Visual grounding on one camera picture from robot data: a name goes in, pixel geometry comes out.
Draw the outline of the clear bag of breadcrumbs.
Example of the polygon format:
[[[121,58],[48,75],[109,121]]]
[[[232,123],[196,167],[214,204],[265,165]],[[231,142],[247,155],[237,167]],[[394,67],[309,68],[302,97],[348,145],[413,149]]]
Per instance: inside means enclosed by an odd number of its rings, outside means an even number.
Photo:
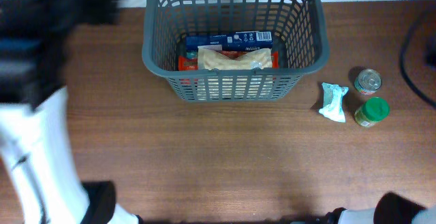
[[[248,70],[264,69],[278,66],[277,52],[263,48],[251,52],[209,50],[201,48],[198,51],[198,69],[218,70]]]

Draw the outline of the orange spaghetti packet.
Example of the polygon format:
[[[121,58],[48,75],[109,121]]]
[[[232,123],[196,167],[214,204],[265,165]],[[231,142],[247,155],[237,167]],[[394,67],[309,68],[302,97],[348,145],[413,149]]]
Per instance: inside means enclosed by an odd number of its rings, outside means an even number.
[[[198,70],[198,53],[197,52],[188,52],[188,56],[179,56],[178,57],[178,70],[179,71],[193,71]],[[276,60],[278,61],[278,66],[273,68],[279,67],[279,53],[276,56]]]

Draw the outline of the blue cardboard food box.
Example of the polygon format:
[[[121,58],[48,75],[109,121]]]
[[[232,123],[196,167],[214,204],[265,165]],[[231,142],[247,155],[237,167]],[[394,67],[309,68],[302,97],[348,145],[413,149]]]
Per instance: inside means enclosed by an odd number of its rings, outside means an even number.
[[[200,47],[211,50],[251,52],[273,47],[270,31],[245,31],[222,35],[199,35],[186,37],[186,51],[198,51]]]

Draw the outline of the grey plastic shopping basket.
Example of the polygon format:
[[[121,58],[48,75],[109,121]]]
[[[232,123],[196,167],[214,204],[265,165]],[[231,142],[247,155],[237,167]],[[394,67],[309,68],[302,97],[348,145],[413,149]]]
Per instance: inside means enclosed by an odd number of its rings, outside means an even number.
[[[188,37],[270,37],[276,68],[181,71]],[[190,102],[276,100],[328,61],[321,0],[146,0],[142,60]]]

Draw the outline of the green lid glass jar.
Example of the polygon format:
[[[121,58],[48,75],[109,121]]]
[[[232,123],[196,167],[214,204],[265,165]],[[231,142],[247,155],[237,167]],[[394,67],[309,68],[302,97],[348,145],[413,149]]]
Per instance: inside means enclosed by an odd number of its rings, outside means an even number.
[[[385,99],[372,97],[362,104],[354,114],[354,120],[363,127],[372,127],[383,121],[390,113],[390,106]]]

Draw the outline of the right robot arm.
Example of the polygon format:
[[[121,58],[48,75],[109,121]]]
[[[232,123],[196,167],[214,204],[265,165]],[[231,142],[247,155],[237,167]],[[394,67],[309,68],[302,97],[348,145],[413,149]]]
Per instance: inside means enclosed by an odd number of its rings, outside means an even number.
[[[376,207],[365,210],[337,208],[320,219],[327,224],[435,224],[435,206],[427,208],[395,192],[388,192]]]

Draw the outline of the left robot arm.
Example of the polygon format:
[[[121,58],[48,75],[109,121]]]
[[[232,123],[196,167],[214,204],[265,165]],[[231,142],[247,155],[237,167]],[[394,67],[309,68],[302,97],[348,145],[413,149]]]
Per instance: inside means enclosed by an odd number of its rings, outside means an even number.
[[[75,26],[112,25],[119,0],[1,0],[1,159],[25,223],[140,223],[113,182],[83,182],[62,69]]]

